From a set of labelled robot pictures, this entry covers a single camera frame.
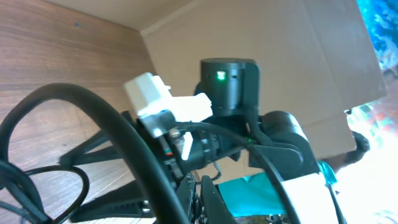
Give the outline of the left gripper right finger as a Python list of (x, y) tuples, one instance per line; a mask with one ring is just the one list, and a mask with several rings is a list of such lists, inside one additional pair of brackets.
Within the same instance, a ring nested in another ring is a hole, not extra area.
[(201, 179), (201, 201), (207, 224), (237, 224), (211, 178)]

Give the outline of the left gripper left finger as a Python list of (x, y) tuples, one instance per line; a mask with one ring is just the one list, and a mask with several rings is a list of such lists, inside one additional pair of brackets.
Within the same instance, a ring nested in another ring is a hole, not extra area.
[(184, 213), (186, 214), (190, 223), (194, 223), (194, 210), (193, 205), (195, 204), (196, 194), (196, 179), (191, 173), (188, 173), (180, 182), (180, 185), (176, 191), (177, 197), (183, 207)]

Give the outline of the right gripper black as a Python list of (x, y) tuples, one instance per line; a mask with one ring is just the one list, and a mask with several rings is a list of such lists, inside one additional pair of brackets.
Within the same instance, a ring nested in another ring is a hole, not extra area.
[[(205, 166), (205, 153), (203, 152), (201, 135), (198, 131), (192, 133), (193, 144), (188, 159), (180, 157), (176, 146), (167, 136), (154, 139), (144, 125), (133, 119), (128, 111), (121, 113), (141, 138), (149, 146), (157, 158), (172, 187), (177, 187), (185, 175), (193, 170)], [(97, 146), (109, 141), (104, 131), (98, 131), (85, 142), (59, 158), (61, 166), (78, 166), (120, 159), (114, 146), (108, 146), (93, 152)], [(155, 218), (153, 211), (136, 180), (110, 191), (94, 200), (80, 206), (70, 217), (72, 223), (99, 220), (102, 218)]]

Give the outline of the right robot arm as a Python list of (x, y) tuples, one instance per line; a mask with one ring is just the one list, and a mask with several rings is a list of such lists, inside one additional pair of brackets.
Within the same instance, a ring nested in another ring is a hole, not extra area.
[(224, 192), (207, 175), (193, 171), (247, 150), (262, 169), (291, 223), (344, 223), (309, 141), (294, 116), (259, 115), (260, 69), (251, 59), (206, 58), (193, 96), (171, 95), (162, 79), (143, 73), (124, 89), (135, 110), (117, 114), (60, 158), (62, 166), (119, 159), (106, 141), (125, 136), (142, 177), (82, 205), (73, 223), (102, 218), (156, 218), (158, 223), (234, 223)]

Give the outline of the person in teal shirt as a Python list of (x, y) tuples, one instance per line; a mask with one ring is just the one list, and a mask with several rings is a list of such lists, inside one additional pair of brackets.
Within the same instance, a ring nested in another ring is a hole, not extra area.
[(337, 173), (359, 162), (371, 150), (370, 134), (353, 131), (355, 149), (317, 161), (318, 170), (290, 180), (272, 180), (271, 171), (218, 184), (234, 218), (285, 215), (291, 223), (346, 223), (336, 194)]

